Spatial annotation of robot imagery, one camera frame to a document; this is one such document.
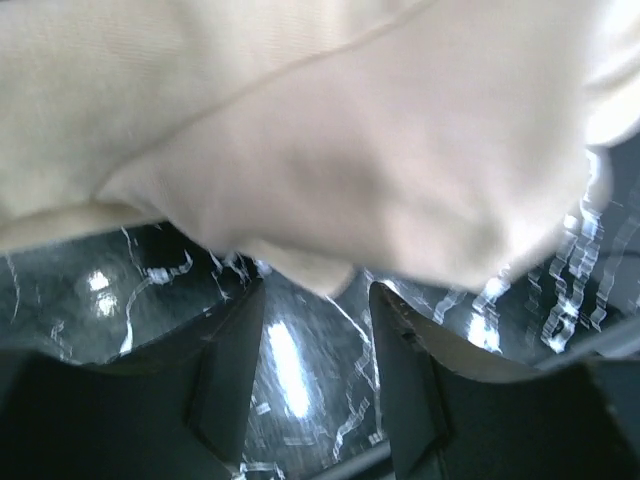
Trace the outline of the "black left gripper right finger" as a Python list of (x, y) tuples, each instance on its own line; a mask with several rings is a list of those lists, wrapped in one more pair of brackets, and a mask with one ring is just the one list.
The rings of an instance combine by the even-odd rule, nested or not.
[(369, 308), (395, 477), (446, 479), (448, 429), (432, 357), (410, 325), (413, 310), (380, 282), (369, 288)]

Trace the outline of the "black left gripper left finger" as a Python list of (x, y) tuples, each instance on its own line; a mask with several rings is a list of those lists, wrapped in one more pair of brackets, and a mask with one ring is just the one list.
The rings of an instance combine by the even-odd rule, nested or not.
[(257, 281), (226, 310), (200, 363), (187, 425), (224, 465), (238, 465), (244, 448), (262, 337), (265, 288)]

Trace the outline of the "beige t-shirt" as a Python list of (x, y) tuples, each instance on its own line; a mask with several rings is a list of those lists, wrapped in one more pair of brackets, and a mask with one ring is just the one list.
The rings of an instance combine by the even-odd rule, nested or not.
[(321, 295), (477, 291), (600, 205), (635, 1), (5, 1), (1, 249), (166, 220)]

